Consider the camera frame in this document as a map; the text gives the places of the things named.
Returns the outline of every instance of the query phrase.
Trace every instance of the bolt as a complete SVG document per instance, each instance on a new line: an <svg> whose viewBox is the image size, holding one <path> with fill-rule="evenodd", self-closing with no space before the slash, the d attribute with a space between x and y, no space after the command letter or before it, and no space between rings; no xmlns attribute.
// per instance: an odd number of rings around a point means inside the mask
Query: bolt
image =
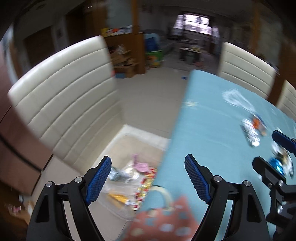
<svg viewBox="0 0 296 241"><path fill-rule="evenodd" d="M222 177L220 177L220 176L214 176L214 180L216 182L220 182L220 181L222 181Z"/></svg>
<svg viewBox="0 0 296 241"><path fill-rule="evenodd" d="M279 205L278 208L277 208L278 214L280 214L282 211L283 211L283 206Z"/></svg>
<svg viewBox="0 0 296 241"><path fill-rule="evenodd" d="M74 182L76 182L76 183L80 183L80 182L82 182L82 177L76 177L76 178L74 179Z"/></svg>
<svg viewBox="0 0 296 241"><path fill-rule="evenodd" d="M244 184L249 187L251 185L251 183L249 181L244 181Z"/></svg>
<svg viewBox="0 0 296 241"><path fill-rule="evenodd" d="M48 188L52 186L52 181L49 181L45 184Z"/></svg>

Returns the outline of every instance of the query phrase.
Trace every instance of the bright window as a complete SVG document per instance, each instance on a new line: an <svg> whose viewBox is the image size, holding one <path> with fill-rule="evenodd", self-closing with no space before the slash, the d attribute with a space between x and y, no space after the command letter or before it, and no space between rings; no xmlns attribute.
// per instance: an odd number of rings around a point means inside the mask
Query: bright window
<svg viewBox="0 0 296 241"><path fill-rule="evenodd" d="M212 28L209 27L209 21L209 18L195 14L178 15L174 28L203 34L212 34Z"/></svg>

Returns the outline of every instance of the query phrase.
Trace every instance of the blue tablecloth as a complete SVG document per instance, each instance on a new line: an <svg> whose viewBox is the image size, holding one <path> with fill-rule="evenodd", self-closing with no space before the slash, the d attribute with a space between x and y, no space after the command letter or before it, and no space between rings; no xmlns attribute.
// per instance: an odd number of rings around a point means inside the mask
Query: blue tablecloth
<svg viewBox="0 0 296 241"><path fill-rule="evenodd" d="M267 136L262 137L259 147L249 145L240 126L242 119L250 117L250 112L223 98L223 93L234 89L253 105L267 126ZM276 128L290 138L296 136L295 122L257 94L218 76L194 70L190 73L171 142L154 185L166 188L174 200L186 196L194 218L200 223L208 206L199 199L184 168L184 158L191 153L200 165L207 166L213 175L220 175L228 182L249 180L267 215L271 201L269 189L253 170L252 161L257 156L270 159L271 134ZM296 179L288 177L287 184L296 184ZM161 194L149 192L139 212L163 205ZM231 205L232 201L228 201L216 240L224 237ZM268 228L273 235L275 226L268 224Z"/></svg>

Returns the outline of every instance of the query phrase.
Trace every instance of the chair backrest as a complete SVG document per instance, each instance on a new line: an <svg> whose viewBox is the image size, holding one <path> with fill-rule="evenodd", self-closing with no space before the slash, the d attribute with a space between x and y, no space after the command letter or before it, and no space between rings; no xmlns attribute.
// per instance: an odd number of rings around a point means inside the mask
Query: chair backrest
<svg viewBox="0 0 296 241"><path fill-rule="evenodd" d="M224 42L217 75L267 99L275 69L255 55Z"/></svg>
<svg viewBox="0 0 296 241"><path fill-rule="evenodd" d="M81 174L123 124L112 71L105 41L97 36L39 63L8 93L35 136Z"/></svg>
<svg viewBox="0 0 296 241"><path fill-rule="evenodd" d="M285 80L276 107L296 121L296 89Z"/></svg>

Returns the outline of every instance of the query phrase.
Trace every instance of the brown cabinet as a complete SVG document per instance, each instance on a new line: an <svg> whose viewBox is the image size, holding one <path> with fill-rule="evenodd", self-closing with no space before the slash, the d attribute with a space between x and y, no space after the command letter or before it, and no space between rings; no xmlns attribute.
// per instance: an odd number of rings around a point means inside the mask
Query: brown cabinet
<svg viewBox="0 0 296 241"><path fill-rule="evenodd" d="M0 135L5 140L1 141L0 138L0 180L30 195L40 175L32 166L43 169L51 152L27 130L11 107L7 97L10 88L11 82L0 46Z"/></svg>

